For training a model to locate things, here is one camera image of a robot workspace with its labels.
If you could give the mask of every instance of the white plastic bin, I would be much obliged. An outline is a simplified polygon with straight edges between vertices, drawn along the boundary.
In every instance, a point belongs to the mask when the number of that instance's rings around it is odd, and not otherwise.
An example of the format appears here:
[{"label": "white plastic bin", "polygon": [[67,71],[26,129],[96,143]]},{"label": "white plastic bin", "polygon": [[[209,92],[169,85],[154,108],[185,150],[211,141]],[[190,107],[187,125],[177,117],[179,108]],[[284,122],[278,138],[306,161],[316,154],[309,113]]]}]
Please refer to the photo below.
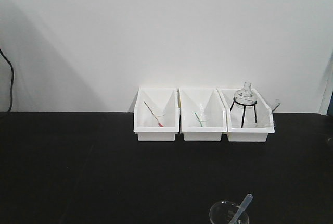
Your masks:
[{"label": "white plastic bin", "polygon": [[174,141],[179,132],[178,93],[172,89],[140,88],[134,108],[134,132],[139,141]]},{"label": "white plastic bin", "polygon": [[181,133],[185,141],[220,141],[226,110],[216,89],[179,89]]},{"label": "white plastic bin", "polygon": [[244,126],[241,128],[243,107],[234,104],[232,111],[230,107],[233,103],[235,92],[239,89],[218,89],[221,100],[226,108],[228,132],[230,142],[265,142],[268,133],[274,133],[274,122],[271,108],[257,92],[257,123],[255,122],[253,107],[247,107],[245,112]]}]

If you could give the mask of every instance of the glass flask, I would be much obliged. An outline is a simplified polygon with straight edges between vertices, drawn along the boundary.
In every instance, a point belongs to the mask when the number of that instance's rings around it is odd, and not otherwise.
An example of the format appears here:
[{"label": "glass flask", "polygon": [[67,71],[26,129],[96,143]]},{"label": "glass flask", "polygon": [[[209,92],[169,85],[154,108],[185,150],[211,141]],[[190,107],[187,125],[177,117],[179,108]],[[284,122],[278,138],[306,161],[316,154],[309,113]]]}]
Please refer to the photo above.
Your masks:
[{"label": "glass flask", "polygon": [[235,92],[235,101],[243,105],[252,105],[256,103],[257,96],[251,90],[251,83],[245,82],[244,87],[241,90]]}]

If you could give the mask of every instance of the black metal stand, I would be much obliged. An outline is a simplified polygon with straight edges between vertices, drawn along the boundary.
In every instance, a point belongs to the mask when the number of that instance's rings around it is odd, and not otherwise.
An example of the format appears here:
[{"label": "black metal stand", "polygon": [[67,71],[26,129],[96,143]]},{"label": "black metal stand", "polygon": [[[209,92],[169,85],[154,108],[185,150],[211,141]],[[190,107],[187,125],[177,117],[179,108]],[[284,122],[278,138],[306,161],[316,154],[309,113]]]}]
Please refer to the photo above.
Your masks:
[{"label": "black metal stand", "polygon": [[244,117],[245,117],[245,110],[246,110],[246,107],[251,107],[251,106],[253,106],[253,108],[254,108],[254,118],[255,118],[255,122],[257,123],[257,109],[255,108],[255,105],[257,104],[257,101],[256,101],[255,103],[253,103],[253,104],[246,105],[246,104],[242,104],[242,103],[237,102],[236,99],[234,98],[234,101],[233,101],[233,103],[232,103],[232,105],[231,105],[231,108],[230,108],[230,112],[231,112],[231,110],[233,109],[233,106],[234,106],[235,103],[237,103],[238,105],[241,105],[241,106],[244,107],[244,110],[243,110],[243,117],[242,117],[242,120],[241,120],[241,128],[242,128],[243,125],[244,125]]}]

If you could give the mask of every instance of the black cable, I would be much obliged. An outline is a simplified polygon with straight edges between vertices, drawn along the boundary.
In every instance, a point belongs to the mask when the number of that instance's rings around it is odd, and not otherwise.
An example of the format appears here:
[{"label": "black cable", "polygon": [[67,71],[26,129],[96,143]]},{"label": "black cable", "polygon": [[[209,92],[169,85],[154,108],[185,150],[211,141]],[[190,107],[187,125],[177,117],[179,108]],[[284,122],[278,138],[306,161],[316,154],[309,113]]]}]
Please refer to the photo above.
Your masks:
[{"label": "black cable", "polygon": [[2,55],[2,57],[6,60],[6,62],[8,62],[9,66],[10,66],[10,69],[11,69],[11,81],[10,81],[10,104],[9,104],[9,109],[8,111],[0,116],[0,118],[3,118],[5,117],[10,111],[11,111],[11,108],[12,108],[12,86],[14,84],[14,67],[12,66],[12,64],[10,63],[10,61],[8,60],[8,58],[4,55],[4,53],[2,52],[2,50],[0,49],[0,54]]}]

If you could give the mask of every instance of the glass beaker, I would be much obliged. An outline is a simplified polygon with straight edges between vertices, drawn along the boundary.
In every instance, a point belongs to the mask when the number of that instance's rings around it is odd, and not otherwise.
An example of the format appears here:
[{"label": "glass beaker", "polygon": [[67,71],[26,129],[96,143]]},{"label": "glass beaker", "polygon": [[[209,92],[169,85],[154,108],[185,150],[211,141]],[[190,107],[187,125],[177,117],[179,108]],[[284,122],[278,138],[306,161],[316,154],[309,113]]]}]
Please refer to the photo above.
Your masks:
[{"label": "glass beaker", "polygon": [[[209,210],[209,219],[212,224],[229,224],[239,206],[234,202],[216,202]],[[236,224],[249,224],[250,219],[244,211],[236,220]]]}]

